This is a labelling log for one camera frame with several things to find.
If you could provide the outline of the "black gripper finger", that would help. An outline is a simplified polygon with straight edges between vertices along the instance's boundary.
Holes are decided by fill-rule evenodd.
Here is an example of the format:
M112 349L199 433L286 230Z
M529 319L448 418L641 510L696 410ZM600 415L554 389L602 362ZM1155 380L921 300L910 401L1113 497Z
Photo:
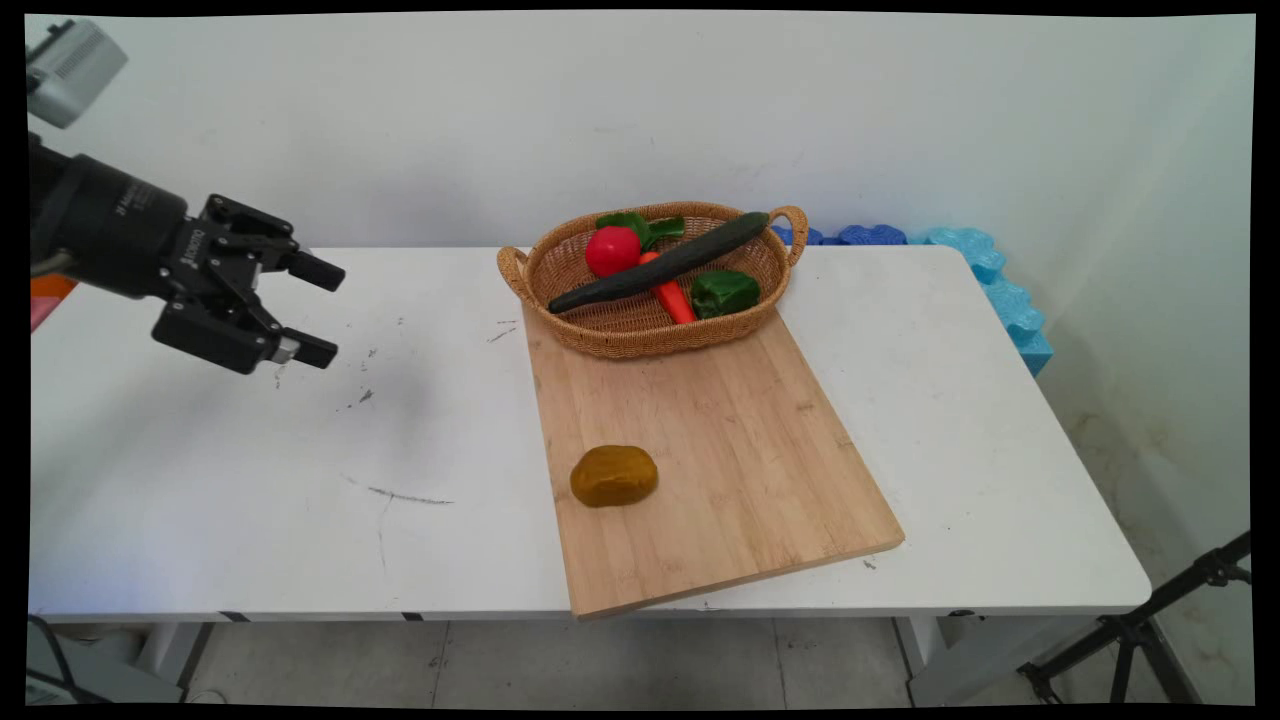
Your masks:
M332 341L279 323L259 305L172 300L151 331L170 348L248 375L261 363L328 368L338 355Z
M321 290L335 292L346 270L316 258L293 236L293 225L223 195L211 195L204 220L218 227L211 254L257 263L262 272L284 272Z

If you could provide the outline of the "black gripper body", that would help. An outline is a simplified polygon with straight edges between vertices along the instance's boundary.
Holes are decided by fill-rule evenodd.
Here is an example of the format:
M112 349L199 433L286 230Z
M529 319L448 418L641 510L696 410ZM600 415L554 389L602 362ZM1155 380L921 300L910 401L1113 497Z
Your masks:
M28 136L29 273L65 275L129 299L216 297L257 302L259 264L232 256L212 269L218 238L244 229L246 206L211 195L188 202L84 154L65 156Z

